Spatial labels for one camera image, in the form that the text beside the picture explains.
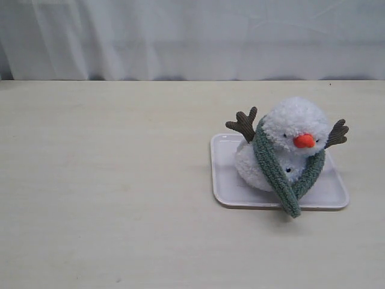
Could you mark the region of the white plush snowman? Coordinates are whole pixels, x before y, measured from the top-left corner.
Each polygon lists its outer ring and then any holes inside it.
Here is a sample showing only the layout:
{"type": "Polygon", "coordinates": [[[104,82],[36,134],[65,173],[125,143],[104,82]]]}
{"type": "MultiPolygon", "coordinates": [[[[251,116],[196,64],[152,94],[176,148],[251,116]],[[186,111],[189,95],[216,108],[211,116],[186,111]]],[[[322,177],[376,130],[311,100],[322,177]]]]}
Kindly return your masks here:
{"type": "MultiPolygon", "coordinates": [[[[256,107],[252,107],[249,113],[239,111],[236,119],[227,121],[225,126],[243,136],[235,153],[239,176],[253,188],[273,191],[254,156],[252,140],[257,127],[253,125],[256,115],[256,107]]],[[[346,121],[340,119],[331,126],[325,113],[307,99],[285,99],[263,118],[262,129],[273,143],[274,152],[290,184],[299,179],[308,157],[321,149],[347,141],[349,127],[346,121]]]]}

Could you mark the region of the green knitted scarf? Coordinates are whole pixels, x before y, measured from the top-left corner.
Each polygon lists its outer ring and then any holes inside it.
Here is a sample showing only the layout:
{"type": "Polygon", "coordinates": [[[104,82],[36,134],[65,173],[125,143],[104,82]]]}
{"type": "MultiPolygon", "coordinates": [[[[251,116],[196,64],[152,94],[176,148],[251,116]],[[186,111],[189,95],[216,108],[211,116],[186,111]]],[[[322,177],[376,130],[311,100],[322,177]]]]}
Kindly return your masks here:
{"type": "Polygon", "coordinates": [[[314,186],[322,172],[325,149],[308,157],[301,176],[296,182],[290,184],[274,152],[273,143],[262,129],[264,122],[264,118],[260,119],[252,140],[254,156],[285,212],[296,218],[301,215],[299,200],[314,186]]]}

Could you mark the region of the white square plastic tray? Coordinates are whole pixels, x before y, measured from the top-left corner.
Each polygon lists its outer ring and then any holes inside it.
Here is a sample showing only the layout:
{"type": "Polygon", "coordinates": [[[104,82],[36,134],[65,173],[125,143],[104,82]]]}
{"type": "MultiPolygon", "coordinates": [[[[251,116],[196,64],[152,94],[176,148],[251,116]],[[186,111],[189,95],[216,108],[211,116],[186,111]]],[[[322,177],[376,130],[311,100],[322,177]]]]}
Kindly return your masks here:
{"type": "MultiPolygon", "coordinates": [[[[235,152],[243,139],[240,134],[217,134],[211,138],[213,194],[228,208],[280,209],[274,193],[255,189],[239,176],[235,152]]],[[[337,211],[348,206],[350,196],[329,153],[320,177],[299,201],[302,210],[337,211]]]]}

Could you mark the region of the white backdrop curtain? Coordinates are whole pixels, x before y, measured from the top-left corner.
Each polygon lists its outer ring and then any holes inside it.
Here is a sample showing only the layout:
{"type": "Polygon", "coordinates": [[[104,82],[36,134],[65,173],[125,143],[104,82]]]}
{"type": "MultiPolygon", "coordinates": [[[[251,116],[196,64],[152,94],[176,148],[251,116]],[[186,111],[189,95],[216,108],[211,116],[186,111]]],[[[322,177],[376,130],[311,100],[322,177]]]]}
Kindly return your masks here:
{"type": "Polygon", "coordinates": [[[384,79],[384,2],[2,1],[1,78],[384,79]]]}

